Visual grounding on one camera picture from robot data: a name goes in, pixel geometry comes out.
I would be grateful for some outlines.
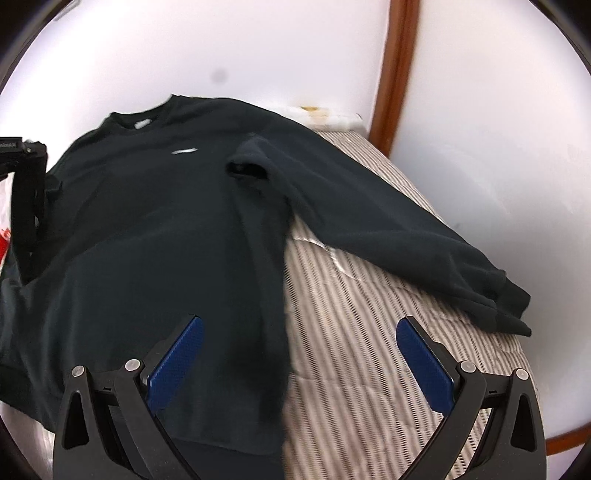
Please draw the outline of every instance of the black clamp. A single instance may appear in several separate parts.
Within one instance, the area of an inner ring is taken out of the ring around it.
[[[401,480],[443,480],[474,426],[478,412],[491,408],[485,431],[462,480],[544,480],[544,430],[528,372],[510,376],[481,373],[470,361],[457,362],[413,317],[398,322],[398,347],[429,405],[443,421]]]
[[[109,406],[118,406],[153,480],[199,480],[158,421],[203,340],[201,318],[189,315],[147,357],[91,374],[72,369],[61,402],[53,449],[54,480],[138,480],[121,445]]]

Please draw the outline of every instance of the white wall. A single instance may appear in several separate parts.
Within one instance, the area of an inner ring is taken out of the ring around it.
[[[359,113],[375,103],[388,0],[82,0],[35,40],[0,95],[0,135],[50,163],[112,111],[171,93]]]
[[[391,156],[532,295],[547,436],[591,420],[591,76],[528,0],[422,0]]]

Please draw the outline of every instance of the black sweatshirt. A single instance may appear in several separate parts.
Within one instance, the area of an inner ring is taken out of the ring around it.
[[[247,103],[172,96],[113,113],[47,185],[33,280],[20,282],[12,251],[2,272],[0,400],[49,430],[75,365],[118,369],[196,314],[204,346],[160,415],[168,433],[280,450],[294,213],[324,243],[447,299],[483,330],[531,333],[519,320],[529,295],[480,251],[314,132]]]

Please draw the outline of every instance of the bed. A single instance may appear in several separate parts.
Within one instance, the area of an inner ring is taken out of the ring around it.
[[[421,193],[353,131],[319,132],[434,215]],[[284,407],[288,479],[398,478],[441,420],[396,346],[395,327],[414,316],[458,359],[483,372],[531,371],[515,336],[485,333],[458,310],[347,252],[327,247],[295,219],[285,251],[285,311],[293,373]],[[3,404],[0,414],[44,479],[53,434]],[[460,475],[486,424],[481,411],[450,478]]]

